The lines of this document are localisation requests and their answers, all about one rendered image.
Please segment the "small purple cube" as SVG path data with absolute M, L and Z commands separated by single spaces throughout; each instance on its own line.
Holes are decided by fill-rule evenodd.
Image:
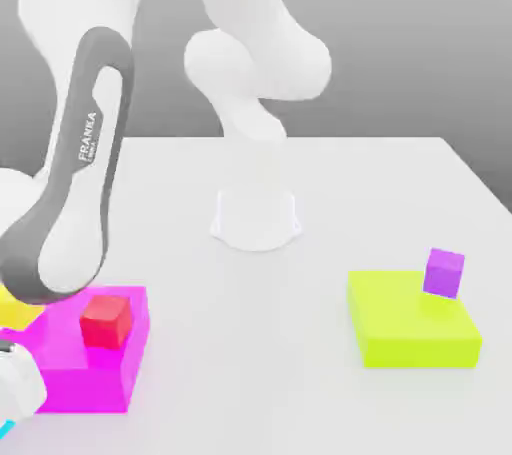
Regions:
M 456 299 L 461 283 L 465 256 L 432 248 L 428 257 L 423 291 L 449 299 Z

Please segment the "large lime box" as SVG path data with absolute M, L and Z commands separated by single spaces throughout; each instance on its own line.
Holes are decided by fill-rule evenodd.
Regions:
M 423 291 L 420 271 L 351 271 L 347 303 L 367 368 L 473 368 L 482 336 L 464 304 Z

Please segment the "small red cube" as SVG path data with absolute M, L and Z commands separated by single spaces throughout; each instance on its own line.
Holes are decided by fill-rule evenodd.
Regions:
M 121 348 L 132 322 L 130 299 L 119 295 L 94 295 L 79 319 L 84 344 L 109 350 Z

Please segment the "small yellow cube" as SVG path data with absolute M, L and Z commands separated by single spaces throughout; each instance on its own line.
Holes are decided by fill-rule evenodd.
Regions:
M 24 331 L 44 311 L 44 306 L 19 301 L 0 283 L 0 329 Z

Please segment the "large magenta box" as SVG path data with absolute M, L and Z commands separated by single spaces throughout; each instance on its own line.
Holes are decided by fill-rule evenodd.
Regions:
M 84 344 L 80 317 L 94 296 L 129 301 L 131 331 L 117 349 Z M 0 338 L 25 346 L 47 389 L 39 408 L 48 413 L 125 413 L 128 411 L 150 330 L 147 291 L 142 286 L 89 287 L 47 306 L 26 329 L 0 328 Z

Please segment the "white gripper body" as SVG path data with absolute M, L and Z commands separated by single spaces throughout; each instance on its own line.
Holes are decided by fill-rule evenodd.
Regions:
M 31 352 L 21 344 L 0 344 L 0 424 L 33 416 L 47 389 Z

